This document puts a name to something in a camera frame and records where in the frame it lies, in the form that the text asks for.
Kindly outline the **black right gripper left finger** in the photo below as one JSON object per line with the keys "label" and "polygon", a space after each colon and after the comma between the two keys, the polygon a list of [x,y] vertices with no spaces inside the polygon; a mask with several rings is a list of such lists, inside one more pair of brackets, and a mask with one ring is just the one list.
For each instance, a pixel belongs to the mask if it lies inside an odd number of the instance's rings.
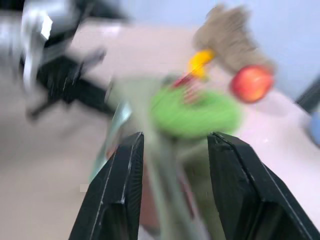
{"label": "black right gripper left finger", "polygon": [[68,240],[138,240],[144,135],[124,138],[90,183]]}

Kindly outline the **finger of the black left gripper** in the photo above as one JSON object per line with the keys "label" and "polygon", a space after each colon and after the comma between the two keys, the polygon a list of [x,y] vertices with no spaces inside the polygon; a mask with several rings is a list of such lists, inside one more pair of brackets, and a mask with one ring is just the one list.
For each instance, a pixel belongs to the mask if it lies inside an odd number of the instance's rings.
{"label": "finger of the black left gripper", "polygon": [[80,78],[74,84],[75,99],[85,106],[106,115],[113,115],[115,108],[105,102],[107,88],[101,87],[94,82]]}
{"label": "finger of the black left gripper", "polygon": [[79,72],[85,73],[91,68],[95,67],[104,60],[106,54],[107,50],[104,48],[99,48],[96,49],[94,52],[91,52],[80,63]]}

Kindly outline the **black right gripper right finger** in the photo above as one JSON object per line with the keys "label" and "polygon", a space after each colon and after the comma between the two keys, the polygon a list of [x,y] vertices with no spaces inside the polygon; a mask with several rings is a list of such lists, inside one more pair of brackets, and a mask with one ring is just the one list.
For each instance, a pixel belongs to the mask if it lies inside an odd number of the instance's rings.
{"label": "black right gripper right finger", "polygon": [[286,184],[241,139],[207,137],[212,192],[226,240],[320,240]]}

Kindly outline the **green plate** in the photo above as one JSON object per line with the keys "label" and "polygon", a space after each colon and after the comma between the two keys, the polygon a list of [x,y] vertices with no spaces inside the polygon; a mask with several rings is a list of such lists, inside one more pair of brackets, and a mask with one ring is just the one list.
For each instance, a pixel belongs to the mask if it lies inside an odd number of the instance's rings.
{"label": "green plate", "polygon": [[201,90],[186,102],[185,87],[160,88],[150,100],[150,117],[157,129],[172,137],[196,139],[212,132],[231,134],[241,123],[242,110],[230,96]]}

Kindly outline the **yellow plush toy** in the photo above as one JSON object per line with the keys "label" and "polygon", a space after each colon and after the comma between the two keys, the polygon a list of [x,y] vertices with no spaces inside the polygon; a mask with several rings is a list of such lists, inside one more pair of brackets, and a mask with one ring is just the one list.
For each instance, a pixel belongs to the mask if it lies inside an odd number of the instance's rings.
{"label": "yellow plush toy", "polygon": [[188,61],[188,72],[195,78],[205,79],[207,77],[206,65],[215,57],[216,52],[210,49],[203,49],[196,52]]}

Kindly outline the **brown plush bear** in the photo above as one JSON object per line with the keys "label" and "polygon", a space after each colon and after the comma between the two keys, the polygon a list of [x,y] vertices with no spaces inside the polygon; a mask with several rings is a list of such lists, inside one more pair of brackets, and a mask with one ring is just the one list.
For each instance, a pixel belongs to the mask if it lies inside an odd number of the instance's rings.
{"label": "brown plush bear", "polygon": [[225,8],[223,3],[217,4],[196,31],[194,45],[199,50],[216,52],[222,64],[235,73],[249,65],[259,65],[273,74],[275,62],[258,47],[247,28],[249,15],[243,5]]}

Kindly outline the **red striped charm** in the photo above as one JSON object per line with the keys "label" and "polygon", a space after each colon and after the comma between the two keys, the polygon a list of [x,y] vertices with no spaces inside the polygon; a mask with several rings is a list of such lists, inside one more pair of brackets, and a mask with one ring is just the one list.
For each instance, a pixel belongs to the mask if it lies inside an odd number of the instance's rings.
{"label": "red striped charm", "polygon": [[172,83],[173,88],[183,89],[185,104],[199,104],[206,87],[206,80],[195,75],[193,72],[180,76]]}

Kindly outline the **blue round object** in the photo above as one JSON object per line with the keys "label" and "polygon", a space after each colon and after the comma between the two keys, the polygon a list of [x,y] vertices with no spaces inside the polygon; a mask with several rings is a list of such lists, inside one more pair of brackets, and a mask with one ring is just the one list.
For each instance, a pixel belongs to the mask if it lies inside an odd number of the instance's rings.
{"label": "blue round object", "polygon": [[308,125],[308,133],[312,141],[320,147],[320,112],[315,111],[311,115],[311,119]]}

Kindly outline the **red apple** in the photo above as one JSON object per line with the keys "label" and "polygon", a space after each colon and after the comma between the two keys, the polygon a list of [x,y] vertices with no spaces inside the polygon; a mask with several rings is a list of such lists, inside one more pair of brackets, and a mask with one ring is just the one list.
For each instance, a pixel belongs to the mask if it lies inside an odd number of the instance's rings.
{"label": "red apple", "polygon": [[235,74],[230,82],[230,90],[240,101],[251,104],[263,99],[274,82],[274,75],[265,67],[248,65]]}

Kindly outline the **dark slanted bar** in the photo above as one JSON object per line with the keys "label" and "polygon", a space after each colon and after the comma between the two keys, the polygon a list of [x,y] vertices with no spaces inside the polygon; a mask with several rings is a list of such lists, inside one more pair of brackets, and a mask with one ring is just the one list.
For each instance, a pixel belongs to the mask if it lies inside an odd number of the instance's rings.
{"label": "dark slanted bar", "polygon": [[295,101],[307,113],[313,112],[320,103],[320,75]]}

